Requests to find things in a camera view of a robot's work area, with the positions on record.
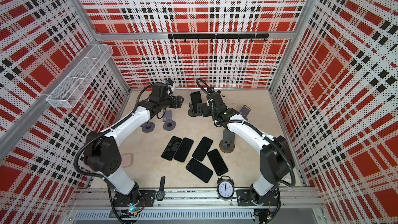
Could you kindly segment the black phone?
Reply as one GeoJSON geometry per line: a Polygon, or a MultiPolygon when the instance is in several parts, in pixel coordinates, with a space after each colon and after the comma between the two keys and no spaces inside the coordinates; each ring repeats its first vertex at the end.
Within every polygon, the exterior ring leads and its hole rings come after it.
{"type": "Polygon", "coordinates": [[[195,149],[195,151],[193,152],[192,157],[194,159],[202,162],[204,160],[204,158],[206,157],[212,144],[213,144],[213,140],[204,136],[201,139],[201,141],[200,141],[199,145],[197,146],[197,148],[195,149]]]}
{"type": "Polygon", "coordinates": [[[198,104],[202,104],[202,96],[201,92],[193,92],[190,94],[191,97],[191,104],[192,104],[192,109],[194,113],[198,112],[198,104]]]}
{"type": "Polygon", "coordinates": [[[207,156],[218,176],[222,176],[229,171],[220,152],[217,149],[209,151],[207,156]]]}
{"type": "Polygon", "coordinates": [[[213,171],[203,165],[201,162],[192,158],[186,165],[186,170],[199,178],[204,183],[208,183],[213,175],[213,171]]]}
{"type": "Polygon", "coordinates": [[[181,142],[182,142],[181,138],[172,136],[172,138],[168,142],[165,150],[162,152],[161,157],[168,161],[173,160],[173,157],[174,157],[177,149],[179,148],[181,142]]]}
{"type": "Polygon", "coordinates": [[[185,162],[193,143],[194,140],[189,138],[183,138],[174,155],[174,160],[179,162],[185,162]]]}

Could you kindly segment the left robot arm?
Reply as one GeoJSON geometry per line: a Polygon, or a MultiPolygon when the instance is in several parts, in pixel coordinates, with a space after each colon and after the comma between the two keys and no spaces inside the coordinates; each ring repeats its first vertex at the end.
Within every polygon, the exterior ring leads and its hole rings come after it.
{"type": "Polygon", "coordinates": [[[80,175],[98,177],[127,204],[136,205],[141,197],[138,184],[122,168],[119,147],[137,128],[168,108],[181,108],[183,97],[174,95],[175,83],[153,83],[138,95],[133,110],[101,132],[92,131],[77,151],[74,168],[80,175]]]}

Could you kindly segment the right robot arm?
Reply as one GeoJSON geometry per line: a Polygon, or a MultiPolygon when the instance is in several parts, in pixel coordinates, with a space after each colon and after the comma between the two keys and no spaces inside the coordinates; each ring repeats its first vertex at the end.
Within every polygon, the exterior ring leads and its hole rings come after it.
{"type": "Polygon", "coordinates": [[[276,191],[281,184],[294,187],[295,163],[287,140],[283,136],[274,137],[262,132],[248,122],[243,115],[224,103],[221,91],[216,91],[203,79],[197,78],[196,83],[206,94],[207,108],[216,127],[240,136],[251,145],[260,156],[259,178],[250,186],[249,199],[255,205],[263,205],[269,193],[276,191]]]}

